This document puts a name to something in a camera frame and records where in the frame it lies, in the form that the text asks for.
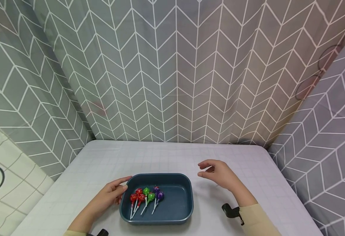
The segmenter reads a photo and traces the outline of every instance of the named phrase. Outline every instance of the green lollipop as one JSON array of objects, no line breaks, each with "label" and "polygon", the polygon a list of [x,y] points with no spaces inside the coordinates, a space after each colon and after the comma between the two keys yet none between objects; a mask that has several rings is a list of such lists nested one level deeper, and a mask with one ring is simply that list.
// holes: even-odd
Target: green lollipop
[{"label": "green lollipop", "polygon": [[154,201],[155,199],[155,193],[151,192],[149,194],[147,194],[147,201],[146,201],[146,205],[144,206],[142,212],[141,212],[141,215],[144,213],[147,205],[151,202],[151,201]]},{"label": "green lollipop", "polygon": [[149,193],[147,195],[147,203],[148,204],[149,204],[149,202],[154,201],[154,199],[155,199],[155,193]]},{"label": "green lollipop", "polygon": [[149,188],[144,188],[143,189],[143,194],[145,194],[145,196],[147,197],[148,193],[150,192]]}]

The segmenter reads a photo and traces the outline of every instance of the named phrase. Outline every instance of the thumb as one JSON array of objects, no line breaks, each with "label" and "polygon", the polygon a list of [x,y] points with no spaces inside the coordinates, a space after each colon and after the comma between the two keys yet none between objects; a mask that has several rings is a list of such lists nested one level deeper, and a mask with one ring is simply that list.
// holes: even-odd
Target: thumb
[{"label": "thumb", "polygon": [[124,186],[118,186],[115,191],[111,192],[111,195],[116,198],[123,194],[128,189],[127,185]]},{"label": "thumb", "polygon": [[197,173],[198,176],[202,177],[202,178],[205,178],[205,179],[210,179],[210,180],[213,180],[213,174],[214,173],[209,173],[209,172],[206,172],[206,171],[200,171]]}]

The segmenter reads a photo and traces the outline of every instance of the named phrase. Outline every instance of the red lollipop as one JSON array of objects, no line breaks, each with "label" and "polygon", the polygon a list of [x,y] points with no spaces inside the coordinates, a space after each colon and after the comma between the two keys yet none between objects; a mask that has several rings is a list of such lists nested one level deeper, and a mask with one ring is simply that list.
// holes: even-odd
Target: red lollipop
[{"label": "red lollipop", "polygon": [[138,189],[136,189],[136,194],[139,196],[140,194],[142,194],[142,189],[141,188],[138,188]]},{"label": "red lollipop", "polygon": [[140,208],[140,205],[141,205],[141,203],[143,202],[143,201],[145,201],[145,194],[140,194],[140,195],[138,195],[138,204],[137,204],[137,208],[136,208],[136,210],[134,211],[134,214],[133,214],[133,216],[132,216],[132,218],[134,217],[134,215],[136,214],[136,212],[137,212],[137,210],[138,210],[138,208]]},{"label": "red lollipop", "polygon": [[141,188],[136,189],[136,195],[137,195],[136,205],[137,205],[137,202],[138,202],[138,196],[139,196],[140,194],[142,194],[142,191],[143,191],[143,190],[142,190]]},{"label": "red lollipop", "polygon": [[137,200],[137,194],[131,194],[130,201],[132,202],[132,207],[130,207],[130,219],[132,219],[133,205],[136,200]]}]

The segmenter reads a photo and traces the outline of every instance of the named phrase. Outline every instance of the dark blue tray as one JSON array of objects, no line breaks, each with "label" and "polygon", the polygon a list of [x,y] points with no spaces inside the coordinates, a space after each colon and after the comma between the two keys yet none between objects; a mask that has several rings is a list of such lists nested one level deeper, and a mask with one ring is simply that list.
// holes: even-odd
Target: dark blue tray
[{"label": "dark blue tray", "polygon": [[[145,212],[141,212],[145,206],[143,202],[137,213],[130,220],[130,195],[138,188],[153,189],[159,186],[164,192],[164,200],[155,209],[154,202],[150,202]],[[132,225],[178,225],[184,224],[192,215],[194,210],[194,198],[190,180],[184,174],[178,173],[157,173],[137,174],[128,181],[128,189],[123,194],[120,203],[120,215],[123,220]]]}]

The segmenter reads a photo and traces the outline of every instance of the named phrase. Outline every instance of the white tabletop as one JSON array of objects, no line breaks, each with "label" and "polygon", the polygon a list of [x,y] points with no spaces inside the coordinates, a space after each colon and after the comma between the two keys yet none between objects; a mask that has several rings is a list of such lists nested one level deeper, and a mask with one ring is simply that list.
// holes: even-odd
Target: white tabletop
[{"label": "white tabletop", "polygon": [[221,209],[224,203],[237,206],[232,194],[197,176],[197,164],[209,158],[231,167],[283,236],[322,235],[262,147],[96,140],[83,148],[12,236],[62,235],[106,183],[147,172],[179,172],[189,177],[194,192],[189,221],[180,226],[131,226],[113,206],[95,223],[93,235],[104,228],[110,236],[242,236],[239,221],[227,218]]}]

